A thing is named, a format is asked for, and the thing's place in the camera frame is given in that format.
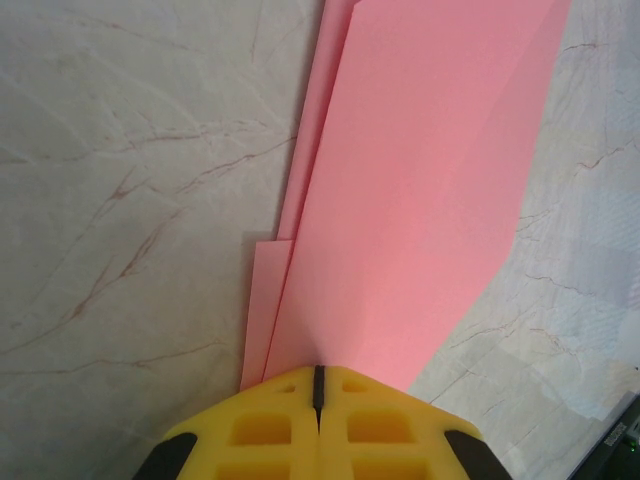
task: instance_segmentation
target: black plastic part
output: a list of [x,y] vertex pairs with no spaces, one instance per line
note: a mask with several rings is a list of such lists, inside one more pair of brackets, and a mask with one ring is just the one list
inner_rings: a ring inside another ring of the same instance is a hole
[[320,431],[320,419],[324,407],[324,366],[316,365],[313,371],[313,409],[316,411],[318,431]]
[[449,430],[444,436],[467,472],[469,480],[513,480],[482,440],[458,430]]
[[133,480],[176,480],[198,437],[181,433],[159,443],[144,461]]
[[640,416],[640,396],[636,397],[607,433],[589,451],[569,480],[637,480],[640,451],[623,444],[626,432],[633,429]]

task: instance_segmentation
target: marble surface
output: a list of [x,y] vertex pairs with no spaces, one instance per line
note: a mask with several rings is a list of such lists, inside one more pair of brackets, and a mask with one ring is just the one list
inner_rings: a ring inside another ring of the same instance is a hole
[[[0,2],[2,478],[127,478],[234,393],[321,7]],[[640,389],[638,25],[574,0],[512,255],[411,389],[518,479]]]

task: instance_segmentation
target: yellow plastic object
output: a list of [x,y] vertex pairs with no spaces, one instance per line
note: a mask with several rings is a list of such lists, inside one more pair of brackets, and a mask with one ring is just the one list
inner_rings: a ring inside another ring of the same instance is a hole
[[467,480],[445,439],[470,423],[340,367],[325,369],[320,425],[313,368],[258,385],[177,425],[197,442],[178,480]]

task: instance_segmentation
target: folded pink paper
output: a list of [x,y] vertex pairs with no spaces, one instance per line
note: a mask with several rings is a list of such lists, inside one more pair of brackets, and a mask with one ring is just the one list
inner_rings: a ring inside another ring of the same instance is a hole
[[[293,245],[290,240],[295,239],[298,230],[351,12],[357,1],[326,0],[324,5],[280,215],[277,236],[279,245],[256,247],[241,389],[258,383],[264,373],[277,313],[277,309],[273,310],[272,307],[279,303],[284,288],[284,272],[288,268]],[[274,275],[271,269],[278,274],[282,272],[282,276]],[[276,278],[281,278],[279,285],[275,283]]]
[[240,389],[262,381],[264,367],[284,285],[291,240],[258,242],[253,262],[251,298]]
[[406,389],[509,253],[569,0],[362,0],[265,376]]

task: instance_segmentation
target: square cutout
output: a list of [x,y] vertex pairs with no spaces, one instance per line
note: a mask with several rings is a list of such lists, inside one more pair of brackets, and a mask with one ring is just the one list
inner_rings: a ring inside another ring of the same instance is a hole
[[402,412],[371,410],[352,413],[347,419],[350,443],[414,443],[409,422]]
[[295,385],[285,385],[284,387],[280,387],[276,391],[277,391],[277,393],[293,393],[293,392],[296,391],[296,386]]
[[291,443],[291,419],[278,413],[248,413],[233,425],[231,445],[286,445]]
[[367,391],[367,387],[359,382],[348,379],[342,382],[342,391],[347,393],[362,393]]

